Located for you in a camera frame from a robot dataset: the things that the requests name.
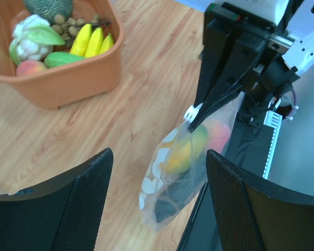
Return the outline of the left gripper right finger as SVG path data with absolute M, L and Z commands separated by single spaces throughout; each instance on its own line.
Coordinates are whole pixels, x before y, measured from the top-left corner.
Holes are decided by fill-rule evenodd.
M 209 150 L 206 168 L 209 153 L 220 155 Z M 244 184 L 264 250 L 314 250 L 314 196 L 264 178 L 246 178 Z

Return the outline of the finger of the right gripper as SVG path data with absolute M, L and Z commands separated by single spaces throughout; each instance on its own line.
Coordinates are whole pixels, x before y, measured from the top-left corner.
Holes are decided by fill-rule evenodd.
M 223 66 L 223 52 L 228 42 L 232 26 L 222 20 L 214 18 L 204 29 L 204 48 L 201 60 L 201 69 L 195 99 L 195 106 L 207 99 L 207 95 L 213 88 L 216 78 Z
M 267 46 L 267 40 L 257 36 L 228 37 L 225 45 L 223 66 L 206 101 L 201 106 L 189 131 L 193 132 L 210 114 L 234 100 L 241 89 L 240 79 L 253 67 Z

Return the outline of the polka dot zip bag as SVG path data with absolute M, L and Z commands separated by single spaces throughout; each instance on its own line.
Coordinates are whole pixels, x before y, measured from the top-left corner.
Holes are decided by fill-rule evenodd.
M 224 155 L 244 94 L 189 131 L 198 110 L 189 107 L 183 122 L 157 145 L 141 184 L 142 222 L 154 231 L 167 226 L 207 182 L 206 155 Z

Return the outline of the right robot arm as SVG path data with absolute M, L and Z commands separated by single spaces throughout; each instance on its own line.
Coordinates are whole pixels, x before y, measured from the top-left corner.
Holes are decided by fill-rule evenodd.
M 241 120 L 275 110 L 314 64 L 314 30 L 288 31 L 301 1 L 214 1 L 204 12 L 203 50 L 194 104 L 185 119 L 194 131 L 209 115 L 246 94 Z

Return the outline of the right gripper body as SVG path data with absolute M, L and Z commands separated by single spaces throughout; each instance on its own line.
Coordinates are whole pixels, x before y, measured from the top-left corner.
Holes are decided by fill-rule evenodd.
M 272 57 L 267 54 L 269 51 L 268 43 L 275 30 L 275 25 L 230 2 L 223 2 L 221 4 L 211 3 L 207 7 L 204 14 L 204 29 L 205 25 L 214 18 L 222 20 L 232 26 L 229 37 L 236 39 L 240 36 L 257 36 L 267 40 L 267 46 L 261 56 L 239 81 L 241 89 L 250 88 L 260 78 L 263 70 L 267 68 L 272 61 Z

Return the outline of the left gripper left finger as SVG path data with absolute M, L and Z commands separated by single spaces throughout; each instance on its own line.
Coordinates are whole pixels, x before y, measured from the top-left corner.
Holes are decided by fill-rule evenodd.
M 13 195 L 0 195 L 0 250 L 94 250 L 114 156 L 84 163 Z

